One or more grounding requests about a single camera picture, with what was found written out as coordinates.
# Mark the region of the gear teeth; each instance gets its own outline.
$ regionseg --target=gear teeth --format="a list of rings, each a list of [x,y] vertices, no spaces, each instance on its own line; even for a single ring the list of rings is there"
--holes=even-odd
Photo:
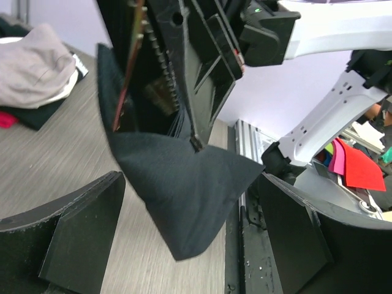
[[[179,109],[179,103],[178,103],[178,96],[176,92],[176,83],[174,80],[174,71],[170,68],[171,64],[169,64],[169,68],[167,65],[167,59],[166,59],[166,54],[162,52],[159,43],[157,41],[157,37],[154,33],[154,29],[151,26],[150,21],[148,20],[148,17],[145,16],[145,34],[148,35],[148,40],[151,42],[151,46],[155,51],[156,57],[160,63],[160,68],[162,69],[162,75],[165,78],[166,81],[166,86],[170,92],[171,95],[171,101],[172,104],[175,106],[175,109]]]

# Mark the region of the black plastic bracket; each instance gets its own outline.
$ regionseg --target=black plastic bracket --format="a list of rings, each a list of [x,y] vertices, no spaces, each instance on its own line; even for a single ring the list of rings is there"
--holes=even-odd
[[[277,1],[253,0],[241,18],[244,28],[239,44],[245,64],[254,67],[282,64],[300,13],[285,10]]]
[[[133,8],[127,1],[116,5],[107,0],[97,3],[124,71]],[[208,144],[215,119],[235,81],[243,75],[240,47],[217,0],[210,1],[207,7],[200,7],[197,0],[147,0],[146,7],[160,50],[172,64],[176,94],[190,117],[191,142],[195,150],[201,150]],[[148,54],[149,46],[142,48],[135,65],[140,70],[133,78],[146,82],[152,79],[153,73],[146,68],[154,65],[151,58],[155,56],[154,52]]]
[[[380,108],[379,113],[371,122],[372,127],[374,127],[376,130],[378,130],[381,133],[384,133],[384,131],[385,131],[384,112],[388,111],[388,108],[390,105],[391,105],[391,102],[384,99],[381,103],[381,108]]]
[[[123,174],[113,171],[0,219],[0,293],[99,294],[124,190]]]
[[[295,184],[296,178],[305,171],[305,167],[290,165],[290,159],[279,150],[279,141],[272,143],[262,155],[265,172],[277,176],[286,183]]]
[[[354,70],[366,81],[364,87],[377,87],[392,94],[392,51],[357,50],[351,54],[346,71]]]

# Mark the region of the gray cloth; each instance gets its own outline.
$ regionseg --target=gray cloth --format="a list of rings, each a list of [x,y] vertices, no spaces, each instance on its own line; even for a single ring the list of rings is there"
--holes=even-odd
[[[75,59],[48,24],[18,42],[0,44],[0,106],[37,108],[59,94]]]

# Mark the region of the white wall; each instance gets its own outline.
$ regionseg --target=white wall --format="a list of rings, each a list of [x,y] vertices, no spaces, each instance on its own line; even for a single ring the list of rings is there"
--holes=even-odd
[[[0,13],[11,14],[12,0],[0,0]]]
[[[96,43],[110,43],[94,0],[30,0],[29,22],[48,23],[62,40],[90,55]]]
[[[30,23],[49,23],[65,42],[95,55],[96,43],[110,43],[94,0],[31,0]],[[219,118],[242,119],[274,137],[296,126],[331,89],[349,52],[303,56],[282,66],[247,68]]]
[[[350,52],[322,53],[281,66],[248,67],[219,114],[230,125],[237,119],[280,138],[301,122],[337,81]]]

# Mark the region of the folded clothes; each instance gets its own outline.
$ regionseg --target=folded clothes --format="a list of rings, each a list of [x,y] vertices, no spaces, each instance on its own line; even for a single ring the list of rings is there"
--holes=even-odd
[[[21,37],[5,37],[5,38],[0,38],[0,44],[5,44],[5,43],[11,43],[11,42],[18,42],[22,38]],[[69,80],[67,81],[67,84],[62,88],[62,90],[59,93],[53,94],[52,97],[49,97],[45,100],[40,100],[36,103],[29,104],[28,107],[24,106],[21,108],[26,108],[26,109],[34,109],[34,108],[39,108],[40,106],[43,106],[45,104],[50,104],[52,102],[55,102],[57,100],[61,100],[64,98],[67,98],[69,94],[71,93],[72,89],[76,85],[76,82],[78,80],[78,70],[75,69]]]
[[[48,24],[17,42],[0,44],[0,105],[37,108],[60,93],[76,60]]]
[[[0,18],[0,37],[24,37],[28,33],[29,30],[25,29],[24,27],[18,24],[11,25]],[[78,71],[77,83],[79,83],[87,75],[88,69],[84,66],[84,64],[80,61],[80,58],[74,52],[70,53],[76,60],[76,67]],[[14,115],[25,126],[33,130],[39,130],[53,116],[64,100],[65,99],[61,99],[36,109],[0,107],[0,110]]]

